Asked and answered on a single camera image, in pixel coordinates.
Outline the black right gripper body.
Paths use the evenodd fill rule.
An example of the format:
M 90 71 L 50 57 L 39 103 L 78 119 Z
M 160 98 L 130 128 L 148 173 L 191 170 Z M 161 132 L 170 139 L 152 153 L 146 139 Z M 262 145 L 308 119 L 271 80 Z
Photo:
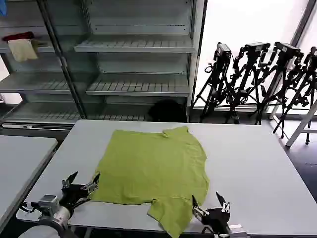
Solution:
M 202 224 L 204 225 L 202 234 L 209 231 L 213 235 L 229 235 L 229 219 L 230 212 L 227 210 L 223 210 L 222 208 L 207 209 L 205 215 L 202 217 Z

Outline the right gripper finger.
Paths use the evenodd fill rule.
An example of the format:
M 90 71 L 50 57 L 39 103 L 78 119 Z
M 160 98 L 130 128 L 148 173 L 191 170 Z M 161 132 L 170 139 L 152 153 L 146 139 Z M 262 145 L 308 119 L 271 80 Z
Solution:
M 206 215 L 206 212 L 205 210 L 203 210 L 199 205 L 198 205 L 198 202 L 197 200 L 195 199 L 194 195 L 192 195 L 192 213 L 193 215 L 201 220 L 205 215 Z
M 230 203 L 226 202 L 223 196 L 221 196 L 218 192 L 216 192 L 216 196 L 221 205 L 222 213 L 230 213 Z

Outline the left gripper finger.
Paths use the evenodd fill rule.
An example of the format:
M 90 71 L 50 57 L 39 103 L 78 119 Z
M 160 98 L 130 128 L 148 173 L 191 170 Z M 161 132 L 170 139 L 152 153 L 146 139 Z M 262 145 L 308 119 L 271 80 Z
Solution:
M 99 178 L 100 178 L 100 173 L 98 173 L 90 183 L 81 187 L 81 189 L 87 192 L 88 195 L 92 194 L 95 190 L 98 189 Z
M 77 175 L 78 175 L 78 171 L 71 174 L 67 179 L 63 180 L 62 181 L 62 189 L 74 188 L 73 182 L 74 182 Z

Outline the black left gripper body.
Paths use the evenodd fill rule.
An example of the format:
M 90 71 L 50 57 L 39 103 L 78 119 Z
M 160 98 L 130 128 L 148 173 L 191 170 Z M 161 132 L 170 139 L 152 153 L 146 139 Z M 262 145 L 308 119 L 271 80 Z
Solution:
M 79 205 L 90 200 L 89 189 L 91 184 L 68 184 L 62 186 L 62 198 L 59 201 L 63 207 L 78 207 Z

